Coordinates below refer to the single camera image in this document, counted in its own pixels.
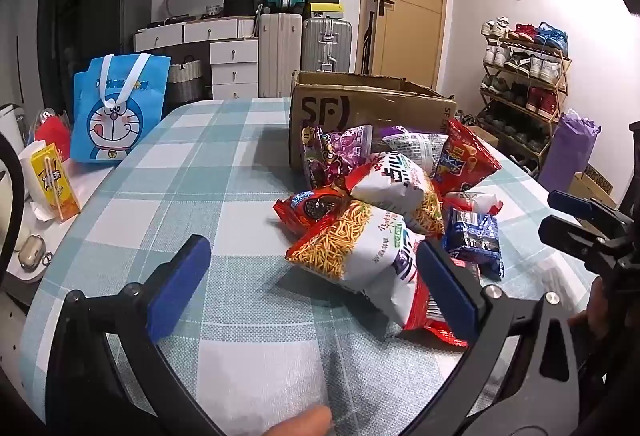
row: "blue tote bag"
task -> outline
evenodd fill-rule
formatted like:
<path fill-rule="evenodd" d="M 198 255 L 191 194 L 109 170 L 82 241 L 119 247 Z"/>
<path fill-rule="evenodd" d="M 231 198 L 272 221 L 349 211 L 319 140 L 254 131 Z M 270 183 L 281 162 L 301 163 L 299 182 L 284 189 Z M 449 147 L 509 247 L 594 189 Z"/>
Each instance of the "blue tote bag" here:
<path fill-rule="evenodd" d="M 160 122 L 170 61 L 148 53 L 106 55 L 76 74 L 71 158 L 124 159 Z"/>

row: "red sneaker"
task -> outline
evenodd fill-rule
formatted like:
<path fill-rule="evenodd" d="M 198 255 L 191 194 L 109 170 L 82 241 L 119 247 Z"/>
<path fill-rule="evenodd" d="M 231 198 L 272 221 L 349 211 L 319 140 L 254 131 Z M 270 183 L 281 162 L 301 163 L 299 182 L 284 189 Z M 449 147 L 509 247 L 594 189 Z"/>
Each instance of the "red sneaker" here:
<path fill-rule="evenodd" d="M 540 100 L 538 114 L 547 120 L 551 120 L 558 109 L 558 97 L 551 91 L 542 89 L 539 89 L 539 91 L 542 92 L 542 99 Z"/>
<path fill-rule="evenodd" d="M 536 35 L 538 35 L 538 32 L 536 31 L 536 27 L 533 26 L 532 24 L 518 23 L 516 25 L 516 33 L 518 34 L 518 37 L 521 40 L 527 41 L 527 42 L 533 42 L 534 39 L 536 38 Z"/>
<path fill-rule="evenodd" d="M 542 100 L 542 89 L 529 88 L 529 95 L 527 96 L 527 109 L 529 111 L 536 112 L 540 107 L 540 100 Z"/>

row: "white suitcase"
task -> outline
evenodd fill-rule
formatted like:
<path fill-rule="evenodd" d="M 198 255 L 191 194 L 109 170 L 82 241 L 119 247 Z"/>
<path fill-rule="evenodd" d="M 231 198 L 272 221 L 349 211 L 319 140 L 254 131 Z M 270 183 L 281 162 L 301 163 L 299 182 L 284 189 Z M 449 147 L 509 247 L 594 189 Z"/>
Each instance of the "white suitcase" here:
<path fill-rule="evenodd" d="M 258 96 L 291 96 L 291 76 L 300 69 L 302 16 L 265 14 L 258 33 Z"/>

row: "cardboard box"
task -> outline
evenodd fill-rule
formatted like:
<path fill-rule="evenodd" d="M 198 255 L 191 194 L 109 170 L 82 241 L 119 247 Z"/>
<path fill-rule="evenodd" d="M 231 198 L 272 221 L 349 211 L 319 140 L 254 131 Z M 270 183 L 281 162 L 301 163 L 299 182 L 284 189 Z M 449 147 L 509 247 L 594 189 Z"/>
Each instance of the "cardboard box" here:
<path fill-rule="evenodd" d="M 485 131 L 482 127 L 479 127 L 479 126 L 467 126 L 467 127 L 470 130 L 472 130 L 478 138 L 487 142 L 491 147 L 498 148 L 498 142 L 500 142 L 500 140 L 498 140 L 490 132 Z"/>
<path fill-rule="evenodd" d="M 587 200 L 595 198 L 612 209 L 617 207 L 616 202 L 594 180 L 581 172 L 574 174 L 574 179 L 569 186 L 569 194 Z"/>
<path fill-rule="evenodd" d="M 373 126 L 373 142 L 381 127 L 405 126 L 446 132 L 456 114 L 454 100 L 405 79 L 354 73 L 295 72 L 289 114 L 289 165 L 302 169 L 300 130 Z"/>

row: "table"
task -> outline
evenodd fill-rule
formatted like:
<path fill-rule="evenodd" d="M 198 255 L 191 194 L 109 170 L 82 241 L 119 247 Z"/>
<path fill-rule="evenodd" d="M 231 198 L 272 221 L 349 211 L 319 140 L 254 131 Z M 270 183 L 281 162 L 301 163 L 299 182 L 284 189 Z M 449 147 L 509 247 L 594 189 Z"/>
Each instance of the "table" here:
<path fill-rule="evenodd" d="M 396 337 L 398 326 L 364 297 L 283 259 L 292 239 L 271 207 L 303 187 L 287 165 L 289 104 L 255 98 L 178 108 L 98 188 L 60 245 L 22 335 L 20 374 L 41 418 L 66 293 L 113 294 L 142 282 L 192 233 L 210 240 L 211 266 L 159 345 L 228 434 L 258 435 L 325 402 L 337 434 L 396 435 L 438 390 L 459 351 L 431 338 L 425 347 Z M 550 213 L 546 191 L 492 151 L 503 169 L 481 186 L 504 202 L 500 286 L 534 299 L 551 289 L 569 310 L 582 309 L 593 275 L 538 240 Z M 151 411 L 118 341 L 110 345 L 132 399 Z M 505 367 L 502 358 L 496 380 Z M 491 381 L 478 405 L 496 387 Z"/>

